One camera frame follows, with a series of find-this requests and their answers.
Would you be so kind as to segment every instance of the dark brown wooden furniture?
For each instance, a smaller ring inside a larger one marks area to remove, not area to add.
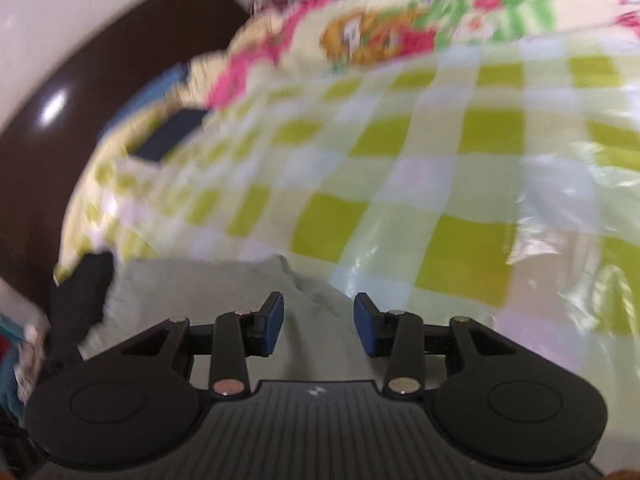
[[[97,134],[145,83],[226,48],[247,18],[234,0],[146,0],[35,91],[0,134],[2,279],[46,310],[66,204]],[[61,91],[65,106],[44,124],[45,106]]]

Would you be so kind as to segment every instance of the logo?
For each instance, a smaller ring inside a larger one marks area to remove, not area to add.
[[[315,388],[307,390],[306,392],[317,399],[321,395],[324,395],[326,393],[326,390],[322,386],[316,386]]]

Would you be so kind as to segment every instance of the gray cloth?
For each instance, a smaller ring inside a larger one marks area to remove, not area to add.
[[[272,356],[247,359],[253,387],[261,379],[380,382],[386,360],[364,353],[353,301],[327,283],[293,272],[282,256],[259,263],[128,262],[111,286],[104,322],[80,350],[91,357],[169,317],[186,316],[196,325],[232,310],[258,310],[273,290],[284,295],[284,324]],[[208,358],[196,359],[191,382],[206,387],[208,373]]]

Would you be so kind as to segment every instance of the floral blanket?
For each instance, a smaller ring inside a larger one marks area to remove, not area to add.
[[[453,44],[559,33],[636,40],[639,10],[640,0],[307,0],[229,56],[205,104],[226,107],[268,76],[370,66]]]

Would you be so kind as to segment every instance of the blue gripper pad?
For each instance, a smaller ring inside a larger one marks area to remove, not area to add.
[[[364,295],[360,293],[353,300],[353,321],[356,324],[364,351],[369,357],[376,357],[378,355],[378,340],[373,312],[367,308],[363,298]]]
[[[284,298],[279,295],[273,307],[267,314],[267,327],[262,338],[262,350],[265,355],[273,354],[273,349],[278,341],[278,334],[284,321]]]

